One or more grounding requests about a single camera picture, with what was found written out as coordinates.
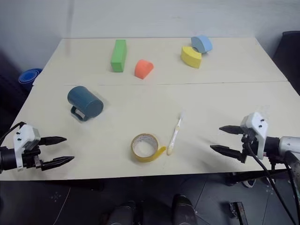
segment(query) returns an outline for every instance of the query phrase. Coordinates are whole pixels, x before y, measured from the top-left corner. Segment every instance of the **orange arch block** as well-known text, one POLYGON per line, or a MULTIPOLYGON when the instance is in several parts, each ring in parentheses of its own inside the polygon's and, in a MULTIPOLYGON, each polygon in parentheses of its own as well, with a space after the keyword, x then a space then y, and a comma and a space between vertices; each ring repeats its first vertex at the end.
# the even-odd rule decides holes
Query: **orange arch block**
POLYGON ((135 66, 135 76, 144 79, 153 68, 154 66, 151 62, 139 60, 135 66))

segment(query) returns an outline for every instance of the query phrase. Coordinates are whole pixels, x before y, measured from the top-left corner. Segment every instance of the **yellow arch block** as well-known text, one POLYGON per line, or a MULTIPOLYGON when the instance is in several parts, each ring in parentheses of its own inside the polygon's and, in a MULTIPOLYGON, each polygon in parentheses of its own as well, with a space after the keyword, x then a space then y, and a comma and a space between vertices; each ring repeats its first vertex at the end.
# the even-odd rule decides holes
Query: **yellow arch block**
POLYGON ((180 57, 190 67, 194 67, 194 68, 200 67, 202 54, 199 52, 196 52, 192 47, 183 46, 181 49, 180 57))

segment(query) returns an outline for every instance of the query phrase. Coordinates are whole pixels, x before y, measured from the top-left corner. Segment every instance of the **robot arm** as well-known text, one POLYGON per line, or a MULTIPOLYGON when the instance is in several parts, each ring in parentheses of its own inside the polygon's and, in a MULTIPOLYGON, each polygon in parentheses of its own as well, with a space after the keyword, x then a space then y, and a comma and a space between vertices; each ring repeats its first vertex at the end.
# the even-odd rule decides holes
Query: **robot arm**
POLYGON ((251 149, 259 159, 268 157, 272 169, 277 163, 287 163, 293 172, 297 186, 300 188, 300 138, 299 137, 268 137, 268 124, 258 113, 251 113, 244 117, 240 126, 224 126, 220 130, 242 136, 242 152, 232 150, 223 145, 211 145, 210 147, 228 157, 236 158, 245 163, 250 152, 246 148, 246 143, 250 143, 251 149))
POLYGON ((18 171, 26 168, 41 168, 42 171, 52 169, 71 161, 73 156, 54 158, 44 162, 38 155, 41 153, 39 145, 58 144, 67 140, 63 137, 40 137, 37 129, 24 124, 14 135, 14 148, 0 147, 0 173, 3 170, 17 168, 18 171))

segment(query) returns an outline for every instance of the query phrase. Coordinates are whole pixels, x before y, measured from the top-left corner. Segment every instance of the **gray floor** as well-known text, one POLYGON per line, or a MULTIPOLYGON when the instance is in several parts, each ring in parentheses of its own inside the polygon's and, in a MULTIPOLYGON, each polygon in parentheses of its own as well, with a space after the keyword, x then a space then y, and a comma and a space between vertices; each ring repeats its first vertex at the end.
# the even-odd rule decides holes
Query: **gray floor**
MULTIPOLYGON (((70 187, 67 183, 0 182, 1 225, 52 225, 69 193, 56 225, 98 225, 103 214, 128 200, 145 205, 148 224, 171 224, 174 194, 184 194, 195 207, 199 225, 238 225, 230 217, 229 202, 244 204, 250 225, 289 225, 270 186, 257 181, 253 188, 225 185, 225 174, 177 175, 97 180, 99 190, 70 187)), ((277 187, 296 218, 291 185, 277 180, 277 187)))

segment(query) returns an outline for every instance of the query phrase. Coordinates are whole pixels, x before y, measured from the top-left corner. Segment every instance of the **tape roll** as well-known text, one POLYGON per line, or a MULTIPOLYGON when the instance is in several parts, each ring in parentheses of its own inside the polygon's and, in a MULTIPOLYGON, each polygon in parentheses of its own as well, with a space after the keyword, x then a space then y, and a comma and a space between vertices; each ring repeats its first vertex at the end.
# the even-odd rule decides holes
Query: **tape roll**
POLYGON ((151 162, 151 161, 157 159, 165 150, 166 150, 165 146, 158 149, 158 140, 156 139, 155 136, 150 135, 150 134, 140 134, 140 135, 136 136, 131 142, 131 151, 132 151, 133 155, 135 156, 135 158, 138 161, 140 161, 142 163, 148 163, 148 162, 151 162), (136 152, 136 146, 140 142, 148 143, 149 145, 151 145, 153 147, 155 152, 151 156, 148 156, 148 157, 139 156, 138 153, 136 152))

